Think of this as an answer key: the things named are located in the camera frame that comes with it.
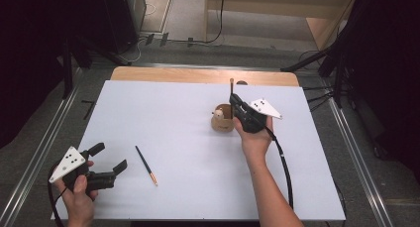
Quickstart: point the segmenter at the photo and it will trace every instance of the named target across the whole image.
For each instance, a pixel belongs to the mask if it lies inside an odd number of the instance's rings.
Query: triangular plate
[[[75,147],[70,147],[50,177],[50,183],[54,183],[72,170],[77,169],[84,162],[85,159],[80,152]]]
[[[278,111],[264,98],[250,102],[250,106],[263,115],[272,116],[278,119],[282,118],[280,113],[278,113]]]

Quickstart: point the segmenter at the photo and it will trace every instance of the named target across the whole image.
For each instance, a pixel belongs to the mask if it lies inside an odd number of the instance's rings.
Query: hand
[[[91,167],[93,162],[88,161],[87,164]],[[62,200],[68,213],[68,227],[70,226],[90,226],[93,220],[94,204],[93,200],[98,195],[97,190],[90,192],[89,196],[86,195],[87,179],[85,175],[80,175],[74,183],[73,192],[66,189],[64,182],[60,179],[57,180],[55,186],[62,194]]]
[[[243,130],[241,121],[237,117],[234,117],[233,121],[235,129],[242,138],[242,149],[248,164],[260,162],[265,164],[265,154],[268,150],[269,144],[271,143],[271,136],[268,134],[266,129],[263,129],[255,134],[247,133]],[[272,117],[266,117],[266,126],[272,130]]]

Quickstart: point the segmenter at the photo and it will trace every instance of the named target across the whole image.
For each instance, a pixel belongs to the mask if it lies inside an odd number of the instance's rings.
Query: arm
[[[271,143],[268,132],[266,130],[256,134],[244,132],[241,122],[236,117],[234,124],[242,138],[242,149],[253,181],[261,226],[303,226],[266,166],[265,154]],[[267,117],[266,125],[272,130],[271,117]]]
[[[55,186],[62,194],[62,200],[68,213],[67,227],[87,227],[92,224],[94,214],[93,201],[98,195],[98,191],[90,192],[90,197],[86,195],[87,179],[85,175],[80,175],[74,183],[73,192],[66,189],[64,182],[60,179],[56,181]]]

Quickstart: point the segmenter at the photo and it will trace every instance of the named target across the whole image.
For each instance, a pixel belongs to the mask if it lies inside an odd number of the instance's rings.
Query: white table
[[[96,172],[123,159],[128,168],[114,188],[100,191],[96,219],[256,220],[249,170],[234,131],[213,131],[211,112],[229,99],[229,84],[107,81],[79,151],[104,142],[93,160]],[[282,115],[274,133],[285,154],[293,183],[294,206],[302,220],[343,220],[342,206],[300,87],[235,86],[244,101],[267,99]],[[155,186],[138,146],[157,177]],[[275,143],[268,166],[287,195]],[[60,201],[59,215],[66,218]]]

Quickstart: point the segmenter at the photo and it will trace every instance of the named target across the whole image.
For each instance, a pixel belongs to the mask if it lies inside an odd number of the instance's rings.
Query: pen
[[[136,150],[140,155],[140,158],[143,161],[143,164],[145,164],[146,169],[148,170],[149,174],[151,175],[152,181],[155,183],[155,185],[158,185],[157,178],[155,177],[154,173],[151,171],[151,168],[149,168],[148,163],[146,162],[145,158],[143,157],[142,153],[140,152],[139,148],[136,146]]]

